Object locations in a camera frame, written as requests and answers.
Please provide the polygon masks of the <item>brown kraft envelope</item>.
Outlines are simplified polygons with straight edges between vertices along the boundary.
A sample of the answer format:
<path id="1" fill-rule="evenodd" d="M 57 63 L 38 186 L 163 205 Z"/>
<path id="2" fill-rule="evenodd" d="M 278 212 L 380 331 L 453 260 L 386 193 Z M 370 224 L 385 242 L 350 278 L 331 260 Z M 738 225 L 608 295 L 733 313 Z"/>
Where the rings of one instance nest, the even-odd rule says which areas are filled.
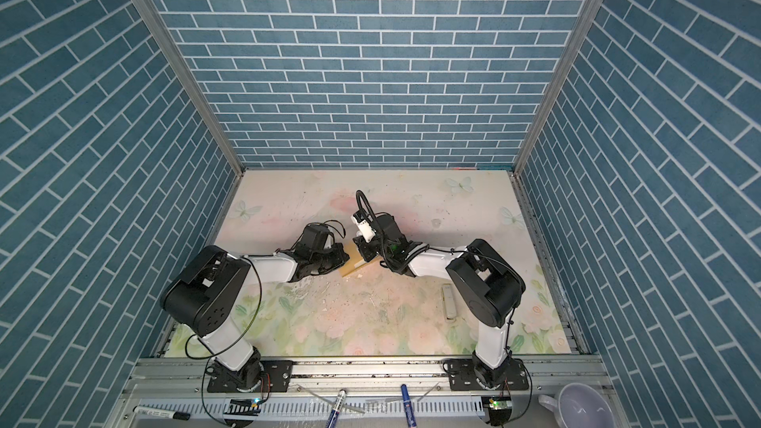
<path id="1" fill-rule="evenodd" d="M 358 271 L 358 269 L 367 263 L 354 243 L 347 244 L 345 252 L 349 256 L 349 259 L 339 269 L 341 277 L 348 277 L 348 275 Z"/>

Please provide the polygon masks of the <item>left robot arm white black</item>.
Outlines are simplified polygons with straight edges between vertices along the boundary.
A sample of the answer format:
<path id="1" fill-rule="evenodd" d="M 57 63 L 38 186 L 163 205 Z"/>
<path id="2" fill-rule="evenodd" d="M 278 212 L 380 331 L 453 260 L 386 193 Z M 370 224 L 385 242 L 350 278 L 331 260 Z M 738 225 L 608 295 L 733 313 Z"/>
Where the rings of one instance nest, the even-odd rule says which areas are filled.
<path id="1" fill-rule="evenodd" d="M 249 366 L 254 347 L 233 321 L 244 285 L 297 283 L 326 275 L 348 262 L 346 229 L 336 220 L 307 224 L 288 249 L 271 255 L 235 256 L 217 246 L 203 248 L 166 288 L 161 307 L 191 328 L 212 358 L 228 371 Z"/>

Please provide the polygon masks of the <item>blue white marker pen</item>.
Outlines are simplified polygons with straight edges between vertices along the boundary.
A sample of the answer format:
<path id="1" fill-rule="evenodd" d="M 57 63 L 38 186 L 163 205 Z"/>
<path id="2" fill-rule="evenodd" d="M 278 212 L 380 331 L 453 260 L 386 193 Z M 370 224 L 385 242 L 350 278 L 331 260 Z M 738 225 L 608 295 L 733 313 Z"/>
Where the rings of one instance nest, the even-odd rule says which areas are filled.
<path id="1" fill-rule="evenodd" d="M 325 428 L 335 428 L 337 426 L 341 411 L 346 401 L 346 397 L 347 397 L 346 390 L 340 390 L 340 392 L 338 392 L 335 402 L 333 403 L 330 414 L 328 416 Z"/>

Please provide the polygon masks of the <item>left circuit board green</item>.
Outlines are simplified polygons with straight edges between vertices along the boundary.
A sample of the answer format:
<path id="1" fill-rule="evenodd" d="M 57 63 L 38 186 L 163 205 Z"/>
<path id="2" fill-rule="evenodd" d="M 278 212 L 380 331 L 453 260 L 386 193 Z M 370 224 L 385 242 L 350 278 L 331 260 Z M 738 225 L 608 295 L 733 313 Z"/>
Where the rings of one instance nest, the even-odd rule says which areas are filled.
<path id="1" fill-rule="evenodd" d="M 244 428 L 251 425 L 261 412 L 259 398 L 232 399 L 223 411 L 223 420 L 229 427 Z"/>

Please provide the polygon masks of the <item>circuit board green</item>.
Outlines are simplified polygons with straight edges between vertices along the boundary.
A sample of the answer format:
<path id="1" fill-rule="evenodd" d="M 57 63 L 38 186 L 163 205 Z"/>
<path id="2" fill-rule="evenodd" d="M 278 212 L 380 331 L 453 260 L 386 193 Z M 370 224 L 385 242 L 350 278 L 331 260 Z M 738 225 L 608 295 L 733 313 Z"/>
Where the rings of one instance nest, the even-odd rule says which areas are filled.
<path id="1" fill-rule="evenodd" d="M 483 396 L 481 401 L 484 410 L 483 420 L 487 425 L 503 427 L 509 423 L 514 408 L 509 396 Z"/>
<path id="2" fill-rule="evenodd" d="M 223 411 L 223 420 L 229 427 L 244 428 L 251 425 L 261 412 L 259 398 L 232 399 Z"/>

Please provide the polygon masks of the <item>right circuit board green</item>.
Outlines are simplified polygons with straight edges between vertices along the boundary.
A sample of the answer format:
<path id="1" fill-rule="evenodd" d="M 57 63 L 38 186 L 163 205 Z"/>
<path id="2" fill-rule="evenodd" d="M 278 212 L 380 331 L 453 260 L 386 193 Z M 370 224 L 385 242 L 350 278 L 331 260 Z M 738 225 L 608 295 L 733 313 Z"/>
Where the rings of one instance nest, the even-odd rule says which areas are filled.
<path id="1" fill-rule="evenodd" d="M 483 420 L 487 425 L 503 427 L 509 423 L 514 408 L 509 396 L 483 396 L 481 401 L 484 410 Z"/>

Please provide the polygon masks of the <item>black marker pen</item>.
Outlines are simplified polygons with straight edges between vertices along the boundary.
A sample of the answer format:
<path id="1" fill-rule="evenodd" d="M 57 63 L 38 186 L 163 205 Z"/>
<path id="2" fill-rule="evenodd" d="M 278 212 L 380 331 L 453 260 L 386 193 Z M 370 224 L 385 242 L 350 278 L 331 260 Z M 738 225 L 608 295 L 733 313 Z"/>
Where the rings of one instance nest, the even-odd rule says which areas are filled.
<path id="1" fill-rule="evenodd" d="M 173 419 L 173 420 L 180 420 L 180 421 L 188 421 L 191 418 L 191 415 L 186 412 L 155 408 L 155 407 L 149 407 L 149 406 L 142 406 L 142 405 L 136 406 L 133 409 L 133 412 L 136 414 L 142 414 L 142 415 L 152 416 L 156 418 L 166 418 L 166 419 Z"/>

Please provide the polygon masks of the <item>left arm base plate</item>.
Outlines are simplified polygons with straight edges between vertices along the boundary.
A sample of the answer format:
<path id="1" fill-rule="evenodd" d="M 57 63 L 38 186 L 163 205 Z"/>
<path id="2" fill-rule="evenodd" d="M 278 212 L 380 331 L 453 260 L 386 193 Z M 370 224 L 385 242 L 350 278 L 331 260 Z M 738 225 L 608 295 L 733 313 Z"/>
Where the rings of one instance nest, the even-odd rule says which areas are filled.
<path id="1" fill-rule="evenodd" d="M 286 392 L 291 382 L 293 361 L 255 359 L 239 371 L 232 371 L 220 362 L 207 370 L 207 390 L 212 394 L 246 394 L 247 392 Z"/>

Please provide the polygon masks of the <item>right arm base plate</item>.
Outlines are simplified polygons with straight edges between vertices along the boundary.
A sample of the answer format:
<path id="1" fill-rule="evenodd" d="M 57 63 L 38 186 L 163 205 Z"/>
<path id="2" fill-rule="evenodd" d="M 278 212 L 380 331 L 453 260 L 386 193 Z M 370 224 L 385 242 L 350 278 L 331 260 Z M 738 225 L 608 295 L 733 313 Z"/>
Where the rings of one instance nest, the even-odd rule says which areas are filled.
<path id="1" fill-rule="evenodd" d="M 496 369 L 476 356 L 469 359 L 447 359 L 443 369 L 453 392 L 469 390 L 528 390 L 528 372 L 519 359 L 507 358 Z"/>

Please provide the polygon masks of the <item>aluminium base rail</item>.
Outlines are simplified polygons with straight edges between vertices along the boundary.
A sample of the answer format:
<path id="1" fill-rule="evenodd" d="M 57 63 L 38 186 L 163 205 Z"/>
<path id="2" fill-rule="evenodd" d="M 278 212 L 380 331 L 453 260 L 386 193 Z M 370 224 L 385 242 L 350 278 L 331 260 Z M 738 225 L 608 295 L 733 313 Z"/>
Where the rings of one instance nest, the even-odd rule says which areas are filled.
<path id="1" fill-rule="evenodd" d="M 616 426 L 626 426 L 618 395 L 598 356 L 521 356 L 528 390 L 450 390 L 443 362 L 461 356 L 299 357 L 293 358 L 286 392 L 212 394 L 204 363 L 188 359 L 142 359 L 109 416 L 109 427 L 229 427 L 223 411 L 232 399 L 259 398 L 262 412 L 248 427 L 322 427 L 338 392 L 347 397 L 341 427 L 402 427 L 405 416 L 400 386 L 406 384 L 420 427 L 483 427 L 483 396 L 509 396 L 511 427 L 552 427 L 555 417 L 539 396 L 556 396 L 579 382 L 596 390 L 610 405 Z M 180 421 L 136 414 L 138 406 L 189 413 Z"/>

